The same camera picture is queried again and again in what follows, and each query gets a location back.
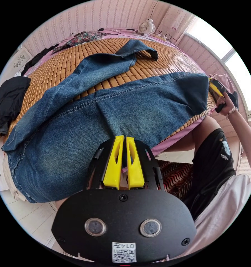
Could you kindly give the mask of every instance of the sticker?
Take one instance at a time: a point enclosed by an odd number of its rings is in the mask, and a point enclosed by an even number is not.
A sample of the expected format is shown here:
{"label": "sticker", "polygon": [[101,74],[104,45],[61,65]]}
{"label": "sticker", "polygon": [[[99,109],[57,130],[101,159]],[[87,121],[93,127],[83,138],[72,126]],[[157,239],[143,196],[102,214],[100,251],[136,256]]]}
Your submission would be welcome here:
{"label": "sticker", "polygon": [[137,262],[136,243],[112,242],[112,262],[117,262],[117,263]]}
{"label": "sticker", "polygon": [[231,155],[231,152],[230,152],[230,148],[228,146],[228,143],[226,141],[223,141],[223,145],[224,145],[224,149],[225,149],[225,152],[228,156]]}
{"label": "sticker", "polygon": [[223,158],[223,159],[226,159],[226,160],[228,160],[228,158],[227,158],[227,156],[226,156],[226,155],[223,155],[223,154],[221,154],[221,156],[222,156],[222,158]]}

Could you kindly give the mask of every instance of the small desk fan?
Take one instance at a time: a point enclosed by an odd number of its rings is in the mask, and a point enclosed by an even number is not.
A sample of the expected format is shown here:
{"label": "small desk fan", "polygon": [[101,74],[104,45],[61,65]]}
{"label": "small desk fan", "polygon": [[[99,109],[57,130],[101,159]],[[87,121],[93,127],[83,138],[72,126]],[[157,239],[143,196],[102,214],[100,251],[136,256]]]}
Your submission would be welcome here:
{"label": "small desk fan", "polygon": [[139,25],[139,29],[136,30],[136,33],[140,33],[142,36],[148,36],[148,34],[155,32],[155,26],[152,24],[152,19],[146,19]]}

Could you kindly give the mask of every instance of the window frame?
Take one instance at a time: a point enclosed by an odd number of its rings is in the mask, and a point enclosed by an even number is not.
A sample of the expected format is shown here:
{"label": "window frame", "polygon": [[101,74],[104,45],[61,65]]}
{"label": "window frame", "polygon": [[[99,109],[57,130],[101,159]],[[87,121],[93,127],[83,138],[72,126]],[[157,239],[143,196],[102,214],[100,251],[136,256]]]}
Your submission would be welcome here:
{"label": "window frame", "polygon": [[202,43],[200,40],[198,40],[196,37],[194,37],[193,35],[189,34],[189,33],[185,33],[186,36],[190,37],[191,39],[193,39],[195,42],[197,42],[198,44],[200,44],[201,46],[203,46],[221,65],[222,67],[226,70],[227,74],[229,75],[229,77],[232,79],[233,85],[235,86],[238,94],[240,95],[245,111],[246,111],[246,115],[247,118],[251,117],[251,110],[249,111],[245,97],[242,93],[242,90],[239,86],[239,84],[237,83],[235,77],[233,76],[233,74],[231,73],[231,71],[229,70],[229,68],[226,66],[226,61],[229,60],[234,53],[236,52],[234,48],[232,48],[222,59],[220,59],[207,45],[205,45],[204,43]]}

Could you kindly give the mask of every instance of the bamboo mat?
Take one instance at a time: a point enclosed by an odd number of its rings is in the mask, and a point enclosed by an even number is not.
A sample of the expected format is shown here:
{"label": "bamboo mat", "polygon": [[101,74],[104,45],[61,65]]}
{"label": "bamboo mat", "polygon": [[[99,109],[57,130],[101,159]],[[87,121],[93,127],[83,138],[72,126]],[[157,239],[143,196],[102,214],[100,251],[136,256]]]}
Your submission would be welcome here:
{"label": "bamboo mat", "polygon": [[[11,122],[8,135],[27,110],[43,96],[44,92],[47,89],[58,85],[68,77],[85,57],[96,53],[114,54],[129,40],[129,38],[110,38],[85,43],[63,50],[42,64],[37,70],[29,75],[31,84],[25,94],[20,114],[13,122]],[[180,71],[202,73],[198,65],[178,49],[148,40],[141,41],[147,46],[157,50],[158,61],[152,60],[150,54],[146,51],[138,52],[137,62],[134,66],[130,67],[128,72],[95,85],[81,95],[76,96],[73,101],[103,88],[112,88],[130,81],[145,79],[151,76],[159,76]],[[183,130],[200,117],[205,116],[214,107],[215,101],[211,94],[208,93],[207,110],[189,119],[170,136]]]}

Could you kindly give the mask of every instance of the denim jeans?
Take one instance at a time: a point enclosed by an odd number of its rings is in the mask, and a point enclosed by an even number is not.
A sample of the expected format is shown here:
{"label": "denim jeans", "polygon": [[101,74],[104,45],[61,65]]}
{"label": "denim jeans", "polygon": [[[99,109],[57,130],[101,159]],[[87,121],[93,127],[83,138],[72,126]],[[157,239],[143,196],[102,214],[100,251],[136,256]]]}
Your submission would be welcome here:
{"label": "denim jeans", "polygon": [[2,150],[17,189],[32,203],[57,201],[83,189],[98,146],[116,135],[154,147],[206,109],[208,77],[177,72],[75,96],[124,73],[135,52],[157,52],[130,40],[116,54],[93,54],[59,85],[48,89],[16,124]]}

